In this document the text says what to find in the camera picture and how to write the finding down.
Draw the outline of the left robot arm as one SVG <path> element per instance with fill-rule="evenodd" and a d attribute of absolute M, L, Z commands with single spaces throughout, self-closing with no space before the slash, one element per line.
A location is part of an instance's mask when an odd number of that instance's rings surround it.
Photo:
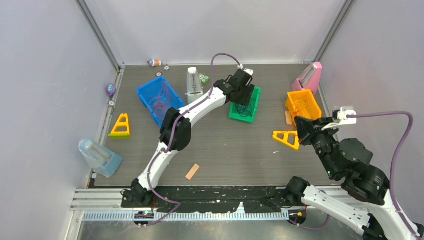
<path fill-rule="evenodd" d="M 255 89 L 253 75 L 252 69 L 239 66 L 235 74 L 216 81 L 207 93 L 191 104 L 168 109 L 156 151 L 143 173 L 131 183 L 136 203 L 148 207 L 153 202 L 154 189 L 162 174 L 174 156 L 189 145 L 192 128 L 200 119 L 229 102 L 244 106 L 250 103 Z"/>

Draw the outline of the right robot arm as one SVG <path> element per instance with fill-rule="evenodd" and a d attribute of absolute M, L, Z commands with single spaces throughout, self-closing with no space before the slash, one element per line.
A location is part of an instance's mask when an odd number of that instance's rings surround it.
<path fill-rule="evenodd" d="M 328 178 L 343 180 L 341 188 L 362 202 L 366 210 L 336 200 L 298 176 L 292 177 L 285 188 L 288 203 L 315 207 L 355 230 L 364 240 L 424 238 L 424 226 L 412 222 L 394 200 L 390 179 L 370 164 L 374 154 L 356 138 L 335 140 L 337 120 L 296 116 L 294 122 L 299 143 L 313 146 Z"/>

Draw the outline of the small wooden block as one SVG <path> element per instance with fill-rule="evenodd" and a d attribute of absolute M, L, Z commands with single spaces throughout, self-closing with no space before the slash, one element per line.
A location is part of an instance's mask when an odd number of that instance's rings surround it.
<path fill-rule="evenodd" d="M 285 120 L 287 125 L 292 125 L 291 114 L 288 111 L 285 111 Z"/>

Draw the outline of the orange plastic bin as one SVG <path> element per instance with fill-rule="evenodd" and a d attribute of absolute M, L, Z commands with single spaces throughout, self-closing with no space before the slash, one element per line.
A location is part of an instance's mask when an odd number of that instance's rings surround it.
<path fill-rule="evenodd" d="M 294 126 L 296 126 L 294 120 L 296 116 L 311 120 L 322 117 L 322 110 L 309 89 L 288 92 L 285 107 L 291 115 Z"/>

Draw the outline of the green plastic bin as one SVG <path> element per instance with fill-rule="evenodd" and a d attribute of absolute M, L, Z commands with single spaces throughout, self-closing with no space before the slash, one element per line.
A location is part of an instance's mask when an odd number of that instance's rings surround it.
<path fill-rule="evenodd" d="M 261 93 L 262 89 L 256 86 L 248 106 L 232 103 L 230 105 L 228 117 L 241 122 L 253 123 L 255 121 Z"/>

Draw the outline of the green monster toy block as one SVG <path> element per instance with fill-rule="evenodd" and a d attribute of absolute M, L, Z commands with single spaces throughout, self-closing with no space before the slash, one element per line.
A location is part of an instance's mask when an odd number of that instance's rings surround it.
<path fill-rule="evenodd" d="M 203 85 L 206 85 L 210 82 L 211 78 L 203 73 L 199 73 L 199 79 Z"/>

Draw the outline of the white metronome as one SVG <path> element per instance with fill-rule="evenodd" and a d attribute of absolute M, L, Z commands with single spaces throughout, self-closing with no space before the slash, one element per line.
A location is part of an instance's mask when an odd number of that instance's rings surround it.
<path fill-rule="evenodd" d="M 187 103 L 190 105 L 204 95 L 200 74 L 196 67 L 187 69 Z"/>

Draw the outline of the pink metronome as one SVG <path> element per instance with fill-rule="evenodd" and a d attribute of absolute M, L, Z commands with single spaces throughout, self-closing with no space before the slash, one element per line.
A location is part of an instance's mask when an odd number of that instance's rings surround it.
<path fill-rule="evenodd" d="M 310 90 L 315 95 L 319 90 L 322 70 L 319 61 L 311 63 L 291 85 L 292 91 Z"/>

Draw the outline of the blue plastic bin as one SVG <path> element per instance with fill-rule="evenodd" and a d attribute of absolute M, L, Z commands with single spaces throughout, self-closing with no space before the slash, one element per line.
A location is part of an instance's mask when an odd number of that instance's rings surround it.
<path fill-rule="evenodd" d="M 160 127 L 169 108 L 179 109 L 186 105 L 163 76 L 136 88 L 135 92 Z"/>

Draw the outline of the small clown figurine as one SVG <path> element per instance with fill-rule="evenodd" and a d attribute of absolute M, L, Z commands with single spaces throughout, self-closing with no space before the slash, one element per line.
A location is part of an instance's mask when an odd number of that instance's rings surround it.
<path fill-rule="evenodd" d="M 163 62 L 161 60 L 157 60 L 157 59 L 150 59 L 146 63 L 152 68 L 163 66 Z"/>

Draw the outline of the flat wooden block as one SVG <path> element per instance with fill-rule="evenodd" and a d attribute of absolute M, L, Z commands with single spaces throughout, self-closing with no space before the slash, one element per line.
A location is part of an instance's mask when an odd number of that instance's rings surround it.
<path fill-rule="evenodd" d="M 194 175 L 197 173 L 199 168 L 200 166 L 197 163 L 195 163 L 192 166 L 192 168 L 189 170 L 189 172 L 186 174 L 185 178 L 190 181 L 194 177 Z"/>

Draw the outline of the yellow triangle on green base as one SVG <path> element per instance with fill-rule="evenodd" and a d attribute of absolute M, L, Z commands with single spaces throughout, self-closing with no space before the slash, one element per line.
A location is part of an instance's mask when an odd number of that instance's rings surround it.
<path fill-rule="evenodd" d="M 129 115 L 121 113 L 108 134 L 111 139 L 129 139 L 131 137 Z"/>

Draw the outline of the purple round toy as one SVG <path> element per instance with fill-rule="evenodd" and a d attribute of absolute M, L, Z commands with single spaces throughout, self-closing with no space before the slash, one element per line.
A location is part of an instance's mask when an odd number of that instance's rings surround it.
<path fill-rule="evenodd" d="M 116 86 L 113 83 L 111 83 L 106 88 L 106 95 L 108 97 L 112 97 L 116 93 L 116 90 L 117 90 Z"/>

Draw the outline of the yellow triangular plastic frame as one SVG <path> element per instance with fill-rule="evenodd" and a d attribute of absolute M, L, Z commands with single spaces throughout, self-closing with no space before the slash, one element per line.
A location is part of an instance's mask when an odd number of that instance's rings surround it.
<path fill-rule="evenodd" d="M 295 150 L 298 151 L 300 149 L 300 143 L 299 143 L 299 138 L 298 138 L 298 132 L 297 131 L 273 131 L 272 133 L 272 138 Z"/>

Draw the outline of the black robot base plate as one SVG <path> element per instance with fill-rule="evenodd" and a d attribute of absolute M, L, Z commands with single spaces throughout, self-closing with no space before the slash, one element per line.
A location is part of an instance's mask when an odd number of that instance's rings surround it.
<path fill-rule="evenodd" d="M 158 186 L 155 191 L 123 189 L 121 206 L 185 214 L 234 213 L 239 207 L 248 214 L 305 208 L 278 186 Z"/>

